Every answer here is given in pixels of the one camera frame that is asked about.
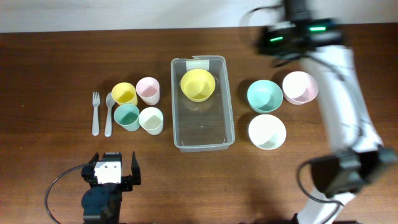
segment pink bowl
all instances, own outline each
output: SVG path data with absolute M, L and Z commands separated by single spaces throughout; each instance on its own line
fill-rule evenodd
M 308 73 L 292 72 L 288 74 L 282 83 L 285 99 L 294 104 L 302 105 L 317 97 L 317 81 Z

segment yellow cup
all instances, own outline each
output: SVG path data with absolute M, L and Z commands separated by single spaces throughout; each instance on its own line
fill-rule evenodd
M 134 86 L 130 83 L 119 83 L 112 89 L 112 98 L 119 105 L 126 103 L 137 106 L 137 93 Z
M 203 102 L 213 94 L 216 81 L 210 72 L 203 69 L 193 69 L 181 79 L 181 90 L 188 99 Z

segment cable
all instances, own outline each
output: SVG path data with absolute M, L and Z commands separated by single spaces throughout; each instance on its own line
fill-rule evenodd
M 45 193 L 45 196 L 44 196 L 44 206 L 45 206 L 45 210 L 47 211 L 48 215 L 50 216 L 50 218 L 51 218 L 55 223 L 61 224 L 61 223 L 51 214 L 51 212 L 50 212 L 50 210 L 49 210 L 49 204 L 47 203 L 47 200 L 49 199 L 49 193 L 50 193 L 50 190 L 51 190 L 52 186 L 54 186 L 54 184 L 55 184 L 59 179 L 61 179 L 61 177 L 64 177 L 65 175 L 69 174 L 70 172 L 73 172 L 73 171 L 75 171 L 75 170 L 81 169 L 81 168 L 83 168 L 84 166 L 87 166 L 87 165 L 88 165 L 88 164 L 82 164 L 82 165 L 80 165 L 80 166 L 76 166 L 76 167 L 74 167 L 74 168 L 72 168 L 72 169 L 69 169 L 69 170 L 65 171 L 64 173 L 62 173 L 61 175 L 59 175 L 57 178 L 55 178 L 55 180 L 50 184 L 49 188 L 47 189 L 47 191 L 46 191 L 46 193 Z
M 304 186 L 301 183 L 301 179 L 300 179 L 300 173 L 301 170 L 306 166 L 306 165 L 310 165 L 312 162 L 314 162 L 317 159 L 312 159 L 306 162 L 303 162 L 301 165 L 299 165 L 299 167 L 297 168 L 297 172 L 296 172 L 296 180 L 298 183 L 298 187 L 300 187 L 300 190 L 310 199 L 312 199 L 315 202 L 318 203 L 335 203 L 337 204 L 336 208 L 332 211 L 332 213 L 329 215 L 329 217 L 327 219 L 325 219 L 325 221 L 322 222 L 322 224 L 326 224 L 329 220 L 331 220 L 338 212 L 338 210 L 340 209 L 340 206 L 344 207 L 343 202 L 340 202 L 339 200 L 322 200 L 319 198 L 316 198 L 314 196 L 312 196 L 307 190 L 305 190 Z
M 257 12 L 258 10 L 262 10 L 262 9 L 268 9 L 268 10 L 275 10 L 277 11 L 278 8 L 282 7 L 282 5 L 275 5 L 275 6 L 262 6 L 262 7 L 257 7 L 255 9 L 250 10 L 249 12 L 247 12 L 245 15 L 243 15 L 242 19 L 239 22 L 239 37 L 241 39 L 241 42 L 244 45 L 247 45 L 249 47 L 252 47 L 254 45 L 254 42 L 249 38 L 250 33 L 249 33 L 249 20 L 251 18 L 251 14 L 254 12 Z M 244 27 L 246 30 L 246 33 L 243 34 L 241 32 L 241 28 Z

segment white bowl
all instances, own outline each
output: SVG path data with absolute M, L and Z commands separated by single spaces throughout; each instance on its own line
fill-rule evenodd
M 279 118 L 270 114 L 262 114 L 250 122 L 249 137 L 257 148 L 272 150 L 285 142 L 286 128 Z

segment bowl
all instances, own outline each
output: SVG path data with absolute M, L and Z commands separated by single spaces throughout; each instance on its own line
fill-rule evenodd
M 282 83 L 285 99 L 294 104 L 302 105 L 315 99 L 318 95 L 317 81 L 308 73 L 292 72 Z
M 256 81 L 248 90 L 250 107 L 258 113 L 270 113 L 276 110 L 282 104 L 283 99 L 280 87 L 269 80 Z
M 257 148 L 273 150 L 285 142 L 286 128 L 279 118 L 270 114 L 262 114 L 250 122 L 249 137 Z
M 216 82 L 210 72 L 204 69 L 193 69 L 181 79 L 181 90 L 188 99 L 203 102 L 213 94 Z

